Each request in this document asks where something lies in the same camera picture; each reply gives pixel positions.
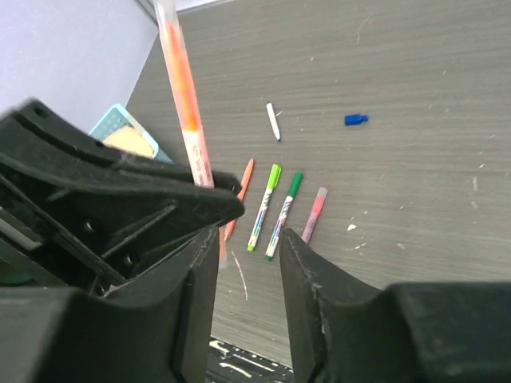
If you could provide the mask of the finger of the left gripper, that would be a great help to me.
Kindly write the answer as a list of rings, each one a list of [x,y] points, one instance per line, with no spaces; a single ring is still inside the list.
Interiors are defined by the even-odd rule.
[[[234,175],[213,172],[214,188],[193,183],[189,167],[109,147],[39,100],[1,119],[3,195],[235,195]]]

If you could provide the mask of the pink highlighter pen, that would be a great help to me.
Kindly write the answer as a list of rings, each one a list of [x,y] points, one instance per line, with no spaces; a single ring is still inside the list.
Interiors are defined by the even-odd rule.
[[[323,209],[323,205],[324,205],[325,199],[327,197],[327,193],[328,193],[328,189],[327,188],[320,187],[318,192],[317,192],[317,194],[316,194],[314,203],[312,205],[310,214],[308,216],[306,225],[305,225],[305,227],[303,229],[303,233],[302,233],[302,236],[301,236],[301,239],[305,243],[309,243],[309,241],[311,239],[312,233],[313,233],[313,231],[315,229],[315,225],[316,225],[317,220],[319,218],[319,215],[320,215],[320,213],[321,213],[321,211]]]

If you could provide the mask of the white marker green end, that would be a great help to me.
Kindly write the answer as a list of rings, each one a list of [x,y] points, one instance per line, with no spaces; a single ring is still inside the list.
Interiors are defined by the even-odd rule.
[[[286,198],[283,202],[283,206],[280,210],[274,230],[271,234],[271,238],[267,245],[267,250],[265,251],[265,259],[269,262],[271,260],[273,260],[273,257],[275,255],[275,250],[276,250],[278,242],[279,242],[280,232],[282,231],[282,228],[287,221],[289,210],[290,210],[291,205],[295,199],[295,196],[299,190],[302,180],[303,180],[303,173],[296,172],[293,176],[291,183],[290,183]]]

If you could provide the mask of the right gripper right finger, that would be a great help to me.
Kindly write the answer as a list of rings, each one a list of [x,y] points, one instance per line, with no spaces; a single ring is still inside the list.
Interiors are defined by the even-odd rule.
[[[403,282],[377,289],[314,252],[279,242],[297,382],[507,382],[507,282]]]

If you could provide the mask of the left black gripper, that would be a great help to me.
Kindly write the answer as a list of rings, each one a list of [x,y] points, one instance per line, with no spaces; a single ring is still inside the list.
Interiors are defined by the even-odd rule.
[[[2,176],[1,283],[102,296],[243,213],[236,194],[104,195],[98,184]]]

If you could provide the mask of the orange slim pen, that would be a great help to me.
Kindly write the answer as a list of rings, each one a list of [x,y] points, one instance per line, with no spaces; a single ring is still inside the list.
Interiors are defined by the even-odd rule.
[[[238,193],[237,195],[237,198],[239,201],[243,201],[244,200],[244,197],[245,197],[245,194],[247,192],[247,189],[248,189],[248,185],[250,183],[250,179],[252,177],[252,172],[253,172],[253,168],[254,168],[254,165],[255,165],[255,160],[253,158],[251,158],[249,161],[248,161],[248,164],[244,170],[244,174],[243,174],[243,177],[242,177],[242,180],[241,180],[241,191]],[[225,227],[225,233],[224,233],[224,240],[227,241],[231,235],[232,235],[232,231],[234,229],[234,226],[236,224],[236,220],[232,220],[230,223],[228,223]]]

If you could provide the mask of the orange white marker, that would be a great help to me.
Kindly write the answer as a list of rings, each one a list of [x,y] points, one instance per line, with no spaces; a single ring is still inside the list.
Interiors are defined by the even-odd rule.
[[[195,185],[214,188],[195,85],[176,12],[176,3],[174,1],[155,1],[154,8],[159,26],[160,43],[192,177]]]

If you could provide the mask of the white marker blue end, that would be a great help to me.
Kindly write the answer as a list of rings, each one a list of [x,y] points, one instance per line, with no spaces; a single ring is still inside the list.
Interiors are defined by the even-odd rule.
[[[276,140],[281,141],[281,133],[280,133],[277,117],[275,114],[273,104],[271,102],[266,103],[266,110],[267,110],[268,119],[270,121],[271,130],[273,131],[273,134],[274,134]]]

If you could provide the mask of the white marker lime end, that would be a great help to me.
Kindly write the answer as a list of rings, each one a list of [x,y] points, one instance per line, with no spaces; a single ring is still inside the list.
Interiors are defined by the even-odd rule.
[[[263,198],[262,198],[261,204],[259,206],[258,213],[255,218],[255,222],[254,222],[254,225],[252,228],[250,238],[248,240],[248,247],[247,247],[248,251],[254,251],[256,248],[259,234],[260,234],[262,226],[263,226],[263,221],[264,221],[264,218],[267,213],[267,209],[269,207],[269,203],[271,200],[271,195],[279,182],[279,177],[280,177],[281,171],[282,171],[282,168],[280,165],[273,164],[271,166],[271,171],[270,171],[270,174],[269,174],[269,177],[267,180],[267,186],[266,186],[265,192],[263,194]]]

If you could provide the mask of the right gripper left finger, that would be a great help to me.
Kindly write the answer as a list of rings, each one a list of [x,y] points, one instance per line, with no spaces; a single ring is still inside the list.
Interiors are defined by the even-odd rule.
[[[208,228],[105,298],[2,289],[2,381],[202,382],[218,264],[218,231]]]

